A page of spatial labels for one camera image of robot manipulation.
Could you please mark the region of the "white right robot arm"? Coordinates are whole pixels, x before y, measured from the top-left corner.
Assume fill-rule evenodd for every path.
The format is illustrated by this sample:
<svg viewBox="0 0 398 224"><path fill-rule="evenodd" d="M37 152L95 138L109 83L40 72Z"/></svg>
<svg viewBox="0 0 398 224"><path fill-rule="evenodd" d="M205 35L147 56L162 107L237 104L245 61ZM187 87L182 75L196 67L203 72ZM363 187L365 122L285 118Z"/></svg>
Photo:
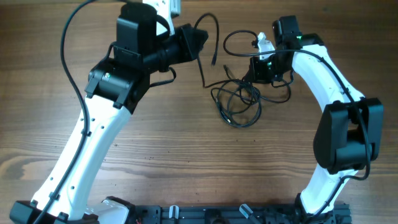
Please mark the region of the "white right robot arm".
<svg viewBox="0 0 398 224"><path fill-rule="evenodd" d="M379 154L384 107L366 98L338 70L317 34L301 33L295 16L272 24L275 41L265 33L252 42L246 80L274 83L285 72L302 77L322 111L313 151L317 166L297 206L302 222L320 222L335 213L334 202L347 181L367 179Z"/></svg>

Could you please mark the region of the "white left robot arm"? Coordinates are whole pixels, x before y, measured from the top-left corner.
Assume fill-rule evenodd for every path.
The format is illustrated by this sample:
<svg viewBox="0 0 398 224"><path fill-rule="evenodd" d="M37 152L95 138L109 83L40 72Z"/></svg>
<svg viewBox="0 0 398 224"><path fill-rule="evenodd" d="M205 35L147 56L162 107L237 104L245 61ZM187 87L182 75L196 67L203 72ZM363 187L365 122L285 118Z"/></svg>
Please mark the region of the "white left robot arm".
<svg viewBox="0 0 398 224"><path fill-rule="evenodd" d="M140 223L133 204L107 197L87 204L94 179L115 137L154 84L155 72L198 58L208 33L195 25L174 27L180 13L169 2L124 1L116 40L78 91L81 114L55 167L31 200L18 200L14 223Z"/></svg>

